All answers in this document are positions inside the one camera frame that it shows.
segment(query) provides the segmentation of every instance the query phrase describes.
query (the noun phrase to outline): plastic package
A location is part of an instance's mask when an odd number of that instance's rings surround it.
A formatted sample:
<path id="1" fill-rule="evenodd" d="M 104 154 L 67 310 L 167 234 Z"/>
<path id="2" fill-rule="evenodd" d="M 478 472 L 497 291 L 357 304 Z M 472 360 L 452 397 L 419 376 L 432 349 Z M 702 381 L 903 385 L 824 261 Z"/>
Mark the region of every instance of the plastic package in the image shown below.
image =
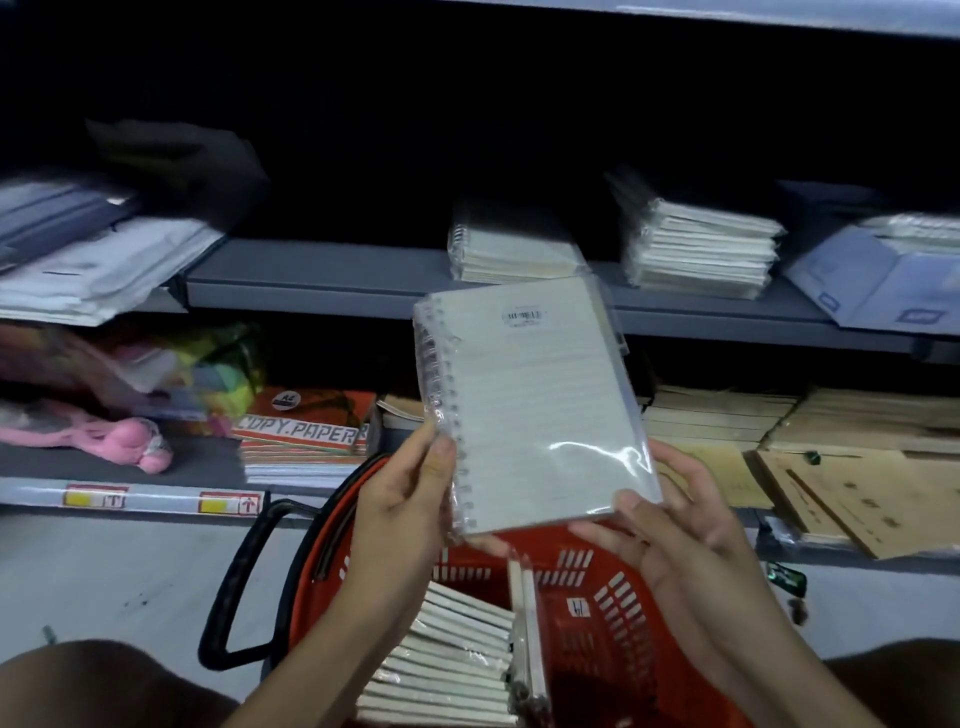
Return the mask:
<path id="1" fill-rule="evenodd" d="M 414 306 L 420 390 L 457 441 L 455 534 L 596 518 L 660 484 L 596 278 L 431 294 Z"/>
<path id="2" fill-rule="evenodd" d="M 676 191 L 684 202 L 664 199 L 625 165 L 607 180 L 623 213 L 622 264 L 632 285 L 754 299 L 770 282 L 774 238 L 784 233 L 777 221 L 711 206 L 686 189 Z"/>
<path id="3" fill-rule="evenodd" d="M 550 716 L 550 694 L 544 659 L 541 613 L 537 582 L 529 560 L 507 564 L 510 601 L 514 608 L 514 660 L 510 670 L 510 698 L 514 711 L 530 722 L 546 723 Z"/>
<path id="4" fill-rule="evenodd" d="M 450 274 L 475 283 L 517 283 L 589 273 L 583 254 L 549 212 L 460 203 L 447 238 Z"/>
<path id="5" fill-rule="evenodd" d="M 173 453 L 159 429 L 139 417 L 112 423 L 53 400 L 0 400 L 0 442 L 26 448 L 70 447 L 145 473 L 166 470 Z"/>

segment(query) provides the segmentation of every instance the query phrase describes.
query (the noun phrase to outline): stuffed toy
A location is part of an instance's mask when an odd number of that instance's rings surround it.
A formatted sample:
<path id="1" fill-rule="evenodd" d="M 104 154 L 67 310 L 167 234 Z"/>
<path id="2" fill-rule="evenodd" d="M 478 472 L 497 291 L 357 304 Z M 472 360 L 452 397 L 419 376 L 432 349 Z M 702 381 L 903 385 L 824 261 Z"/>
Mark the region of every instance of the stuffed toy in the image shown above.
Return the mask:
<path id="1" fill-rule="evenodd" d="M 146 473 L 166 470 L 173 452 L 150 420 L 108 422 L 54 400 L 0 400 L 0 442 L 26 448 L 76 448 Z"/>

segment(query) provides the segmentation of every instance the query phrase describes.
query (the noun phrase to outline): price label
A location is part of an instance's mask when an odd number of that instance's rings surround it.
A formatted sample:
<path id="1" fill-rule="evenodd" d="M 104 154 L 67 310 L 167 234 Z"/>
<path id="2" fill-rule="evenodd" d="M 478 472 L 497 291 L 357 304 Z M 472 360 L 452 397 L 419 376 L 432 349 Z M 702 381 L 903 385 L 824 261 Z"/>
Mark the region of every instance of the price label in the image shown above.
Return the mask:
<path id="1" fill-rule="evenodd" d="M 126 485 L 86 485 L 68 483 L 63 491 L 63 505 L 67 508 L 106 508 L 122 511 L 127 506 Z"/>
<path id="2" fill-rule="evenodd" d="M 203 491 L 198 513 L 208 516 L 256 516 L 260 512 L 260 493 L 236 491 Z"/>

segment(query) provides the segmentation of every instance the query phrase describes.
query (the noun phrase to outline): wrapped notebook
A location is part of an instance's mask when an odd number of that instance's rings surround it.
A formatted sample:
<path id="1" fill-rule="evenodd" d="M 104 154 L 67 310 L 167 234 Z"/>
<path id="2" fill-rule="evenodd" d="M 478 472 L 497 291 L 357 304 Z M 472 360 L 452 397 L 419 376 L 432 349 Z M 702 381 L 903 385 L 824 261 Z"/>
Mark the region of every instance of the wrapped notebook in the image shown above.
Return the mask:
<path id="1" fill-rule="evenodd" d="M 431 294 L 414 306 L 420 389 L 457 441 L 461 534 L 597 517 L 660 485 L 593 276 Z"/>

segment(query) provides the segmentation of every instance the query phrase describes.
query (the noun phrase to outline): left hand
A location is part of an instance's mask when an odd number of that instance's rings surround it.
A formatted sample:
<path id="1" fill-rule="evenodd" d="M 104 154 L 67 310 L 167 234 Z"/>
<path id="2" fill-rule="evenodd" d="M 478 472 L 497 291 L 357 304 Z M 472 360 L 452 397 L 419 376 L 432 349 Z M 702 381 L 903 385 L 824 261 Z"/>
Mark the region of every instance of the left hand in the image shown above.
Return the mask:
<path id="1" fill-rule="evenodd" d="M 348 575 L 337 600 L 389 617 L 385 626 L 396 642 L 417 616 L 444 546 L 456 464 L 456 444 L 426 424 L 360 489 Z M 510 547 L 494 537 L 469 543 L 509 555 Z"/>

